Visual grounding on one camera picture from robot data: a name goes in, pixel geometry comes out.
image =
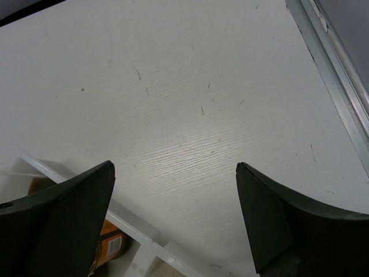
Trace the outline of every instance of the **scratch mark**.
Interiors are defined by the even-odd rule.
[[[100,17],[102,23],[104,24],[105,26],[105,29],[108,33],[108,36],[109,36],[109,43],[110,43],[110,59],[109,59],[109,62],[111,62],[112,58],[113,58],[113,42],[112,42],[112,39],[111,39],[111,34],[110,34],[110,30],[109,30],[109,27],[108,25],[106,24],[105,20],[103,19],[103,17],[101,16],[101,14],[99,13],[99,11],[97,10],[96,11],[97,15]]]
[[[309,53],[311,55],[312,61],[315,63],[315,58],[314,58],[313,54],[311,53],[310,48],[308,47],[307,49],[308,49],[308,51],[309,51]]]
[[[217,265],[217,264],[211,264],[210,266],[211,266],[211,267],[222,268],[220,265]]]
[[[212,19],[212,16],[210,15],[209,3],[208,2],[206,2],[206,8],[208,9],[208,16],[210,18],[210,23],[211,23],[212,27],[214,28],[213,19]]]
[[[315,158],[314,151],[312,150],[312,144],[310,144],[310,148],[311,148],[312,157],[314,158],[314,161],[316,162],[317,160]]]
[[[287,1],[285,3],[286,3],[286,9],[287,9],[287,11],[291,14],[291,10],[289,9],[289,6],[288,6]]]
[[[8,45],[9,45],[9,40],[10,40],[10,37],[11,37],[11,36],[12,36],[12,33],[10,33],[10,34],[9,34],[9,37],[8,37],[8,39],[7,39],[6,46],[5,46],[5,49],[4,49],[4,53],[3,53],[3,54],[2,54],[2,56],[1,56],[0,67],[1,67],[2,62],[3,62],[3,60],[4,60],[5,53],[6,53],[6,50],[7,50]]]
[[[140,72],[138,71],[138,69],[136,69],[136,67],[134,65],[132,65],[132,66],[133,66],[134,71],[137,72],[137,75],[138,75],[139,80],[141,80],[141,74],[140,74]]]
[[[301,30],[300,26],[298,26],[298,29],[300,31],[300,34],[302,35],[302,30]]]
[[[48,38],[49,40],[51,40],[51,39],[50,39],[50,36],[49,36],[49,34],[48,34],[48,32],[46,32],[46,27],[45,27],[45,18],[42,18],[42,23],[43,23],[43,26],[44,26],[44,33],[45,33],[45,35],[47,36],[47,38]]]

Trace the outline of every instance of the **white table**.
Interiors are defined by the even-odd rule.
[[[255,275],[237,162],[369,212],[284,0],[67,0],[0,28],[0,93],[0,165],[111,159],[114,199],[229,276]]]

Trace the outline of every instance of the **white surface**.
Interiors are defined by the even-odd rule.
[[[230,276],[255,275],[237,162],[369,212],[283,0],[67,0],[0,28],[0,55],[0,166],[16,148],[76,172],[111,159],[115,200]]]

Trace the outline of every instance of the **wood grain texture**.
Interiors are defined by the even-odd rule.
[[[369,212],[283,0],[68,0],[1,28],[0,55],[0,165],[16,148],[77,173],[111,159],[114,199],[228,276],[255,276],[237,162]]]

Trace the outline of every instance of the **metal edge trim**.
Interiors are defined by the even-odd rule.
[[[365,109],[309,0],[286,0],[351,142],[369,176],[369,138]]]
[[[322,17],[325,18],[325,23],[328,26],[327,37],[329,38],[333,48],[335,49],[336,54],[342,63],[342,66],[344,67],[348,77],[350,78],[351,83],[354,86],[359,98],[361,99],[362,104],[367,112],[367,115],[369,116],[369,93],[367,87],[364,84],[362,78],[360,77],[360,74],[357,71],[355,64],[353,63],[348,51],[346,50],[346,47],[344,46],[342,40],[340,39],[338,33],[336,32],[336,29],[334,28],[332,22],[329,20],[320,1],[317,1],[316,5]]]

